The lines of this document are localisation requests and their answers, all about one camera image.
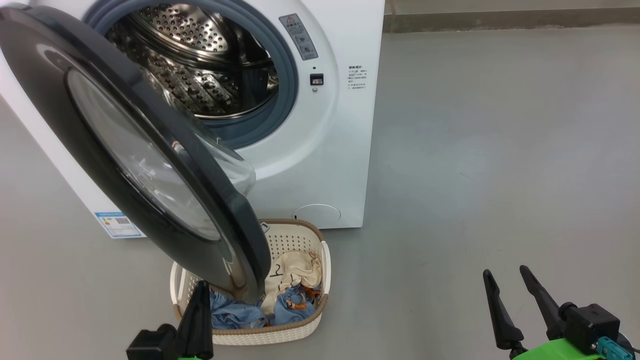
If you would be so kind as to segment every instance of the floor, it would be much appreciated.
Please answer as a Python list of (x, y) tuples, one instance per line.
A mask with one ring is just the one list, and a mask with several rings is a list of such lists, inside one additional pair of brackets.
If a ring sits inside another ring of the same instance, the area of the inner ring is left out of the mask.
[[(309, 338), (216, 359), (507, 359), (481, 273), (524, 345), (545, 339), (518, 266), (640, 342), (640, 28), (385, 35), (365, 225), (327, 231), (330, 303)], [(171, 261), (115, 241), (12, 113), (0, 114), (0, 345), (124, 358), (173, 322)]]

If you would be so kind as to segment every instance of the door glass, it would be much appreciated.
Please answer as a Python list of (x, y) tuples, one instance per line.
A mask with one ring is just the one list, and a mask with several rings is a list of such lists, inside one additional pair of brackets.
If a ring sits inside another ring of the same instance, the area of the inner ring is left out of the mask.
[[(69, 71), (67, 83), (79, 111), (138, 190), (187, 229), (220, 240), (195, 194), (127, 112), (76, 70)], [(178, 143), (173, 148), (182, 147)]]

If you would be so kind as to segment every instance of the laundry basket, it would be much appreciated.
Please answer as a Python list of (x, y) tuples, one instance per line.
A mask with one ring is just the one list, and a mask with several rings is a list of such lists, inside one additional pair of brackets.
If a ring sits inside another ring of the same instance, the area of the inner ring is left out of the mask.
[[(271, 250), (271, 260), (289, 251), (315, 252), (322, 262), (322, 290), (315, 313), (301, 322), (261, 329), (213, 330), (213, 343), (219, 345), (263, 345), (306, 338), (320, 323), (329, 299), (331, 286), (331, 256), (323, 236), (315, 226), (301, 220), (263, 220), (269, 225), (265, 236)], [(200, 279), (173, 263), (171, 269), (171, 300), (178, 320), (187, 308), (189, 299)]]

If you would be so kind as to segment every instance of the open washing machine door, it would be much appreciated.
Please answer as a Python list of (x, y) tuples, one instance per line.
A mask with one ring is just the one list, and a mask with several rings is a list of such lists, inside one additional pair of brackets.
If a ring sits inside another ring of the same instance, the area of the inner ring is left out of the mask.
[(262, 295), (270, 255), (242, 194), (251, 166), (59, 10), (0, 8), (0, 51), (68, 153), (156, 245), (227, 295)]

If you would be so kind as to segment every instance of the brown basket rim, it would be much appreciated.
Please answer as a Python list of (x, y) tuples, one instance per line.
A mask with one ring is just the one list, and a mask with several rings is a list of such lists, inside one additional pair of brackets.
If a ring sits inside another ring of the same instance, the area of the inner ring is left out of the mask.
[[(298, 220), (298, 219), (263, 219), (263, 220), (260, 220), (260, 221), (261, 222), (265, 222), (267, 224), (284, 224), (284, 225), (300, 225), (300, 226), (304, 226), (306, 228), (309, 228), (311, 231), (313, 231), (316, 234), (316, 236), (318, 237), (318, 239), (320, 240), (320, 242), (324, 241), (324, 237), (323, 237), (322, 233), (320, 233), (320, 230), (317, 227), (315, 227), (313, 224), (311, 224), (310, 222), (306, 222), (304, 220)], [(288, 324), (285, 324), (285, 325), (261, 327), (259, 329), (231, 329), (231, 330), (213, 329), (212, 334), (213, 335), (253, 335), (253, 334), (266, 334), (266, 333), (269, 333), (269, 332), (277, 332), (277, 331), (286, 331), (286, 330), (291, 330), (291, 329), (297, 329), (298, 327), (303, 327), (303, 326), (306, 326), (306, 325), (310, 324), (318, 316), (320, 316), (322, 314), (322, 312), (324, 311), (324, 307), (326, 306), (326, 303), (327, 303), (328, 300), (329, 300), (329, 294), (323, 294), (322, 297), (320, 298), (320, 305), (316, 309), (315, 313), (313, 315), (311, 315), (310, 317), (304, 319), (301, 322), (288, 323)], [(178, 304), (174, 304), (173, 305), (173, 311), (175, 313), (175, 317), (178, 318), (178, 321), (181, 321), (182, 320), (182, 312), (180, 311), (180, 306)]]

